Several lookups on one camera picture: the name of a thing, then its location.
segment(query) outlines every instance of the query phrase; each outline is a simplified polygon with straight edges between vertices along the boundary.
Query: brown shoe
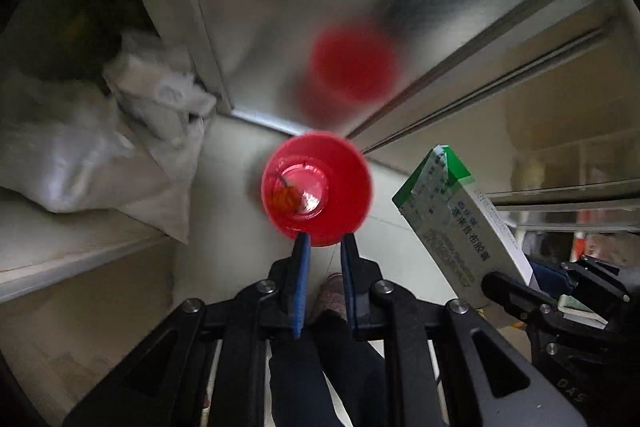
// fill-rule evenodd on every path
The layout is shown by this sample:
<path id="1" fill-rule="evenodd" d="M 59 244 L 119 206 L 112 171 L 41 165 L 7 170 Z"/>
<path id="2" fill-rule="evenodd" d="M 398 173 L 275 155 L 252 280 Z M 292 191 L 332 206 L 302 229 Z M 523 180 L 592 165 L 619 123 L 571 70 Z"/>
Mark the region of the brown shoe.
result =
<path id="1" fill-rule="evenodd" d="M 344 303 L 344 283 L 341 273 L 332 273 L 320 286 L 320 295 L 309 317 L 309 322 L 315 322 L 320 314 L 331 310 L 347 320 L 347 307 Z"/>

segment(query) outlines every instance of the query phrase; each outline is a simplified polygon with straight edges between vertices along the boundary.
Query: dark pants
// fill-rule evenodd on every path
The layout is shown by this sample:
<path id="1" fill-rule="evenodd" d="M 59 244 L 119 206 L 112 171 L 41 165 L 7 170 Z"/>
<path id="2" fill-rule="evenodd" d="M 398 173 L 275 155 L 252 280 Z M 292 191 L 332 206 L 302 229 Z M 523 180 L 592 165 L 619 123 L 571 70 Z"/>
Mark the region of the dark pants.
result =
<path id="1" fill-rule="evenodd" d="M 386 425 L 385 361 L 325 311 L 296 341 L 271 342 L 271 398 L 277 427 L 341 427 L 322 371 L 353 427 Z"/>

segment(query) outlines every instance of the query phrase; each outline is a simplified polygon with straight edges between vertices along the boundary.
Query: person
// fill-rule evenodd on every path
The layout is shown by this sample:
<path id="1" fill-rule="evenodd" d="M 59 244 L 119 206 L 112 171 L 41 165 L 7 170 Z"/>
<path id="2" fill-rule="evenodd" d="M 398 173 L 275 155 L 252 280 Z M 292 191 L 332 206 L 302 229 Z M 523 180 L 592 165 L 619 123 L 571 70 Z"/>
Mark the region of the person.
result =
<path id="1" fill-rule="evenodd" d="M 271 341 L 269 368 L 276 427 L 342 427 L 324 374 L 353 427 L 386 426 L 385 361 L 368 342 L 353 338 L 340 273 L 322 284 L 298 340 Z"/>

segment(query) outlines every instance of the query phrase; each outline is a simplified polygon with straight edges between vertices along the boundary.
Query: silver bolt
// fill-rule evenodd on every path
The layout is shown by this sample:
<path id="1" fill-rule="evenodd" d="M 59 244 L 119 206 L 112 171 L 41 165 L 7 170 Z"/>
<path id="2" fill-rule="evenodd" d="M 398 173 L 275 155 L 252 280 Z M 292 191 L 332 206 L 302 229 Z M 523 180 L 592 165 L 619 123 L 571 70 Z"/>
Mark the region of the silver bolt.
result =
<path id="1" fill-rule="evenodd" d="M 449 301 L 449 309 L 458 315 L 464 315 L 469 311 L 469 305 L 462 299 L 453 299 Z"/>
<path id="2" fill-rule="evenodd" d="M 396 287 L 394 286 L 394 284 L 391 281 L 385 281 L 384 279 L 381 279 L 381 280 L 376 281 L 374 283 L 373 289 L 377 293 L 381 293 L 382 295 L 388 295 L 394 289 L 396 289 Z"/>
<path id="3" fill-rule="evenodd" d="M 182 303 L 182 311 L 185 313 L 195 313 L 200 311 L 201 302 L 199 299 L 187 299 Z"/>
<path id="4" fill-rule="evenodd" d="M 264 279 L 255 283 L 255 288 L 258 290 L 258 292 L 268 295 L 269 293 L 273 293 L 274 291 L 276 291 L 278 285 L 272 280 Z"/>

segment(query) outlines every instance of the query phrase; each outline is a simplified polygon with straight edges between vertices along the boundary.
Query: white and green box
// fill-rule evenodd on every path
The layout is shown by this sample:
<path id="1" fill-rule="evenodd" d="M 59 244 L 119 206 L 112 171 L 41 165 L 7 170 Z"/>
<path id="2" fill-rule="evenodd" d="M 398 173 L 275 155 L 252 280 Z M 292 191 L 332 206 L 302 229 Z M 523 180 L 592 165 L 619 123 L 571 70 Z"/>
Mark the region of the white and green box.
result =
<path id="1" fill-rule="evenodd" d="M 392 199 L 458 297 L 485 309 L 494 325 L 513 322 L 484 296 L 482 277 L 500 271 L 528 285 L 533 271 L 451 148 L 434 147 Z"/>

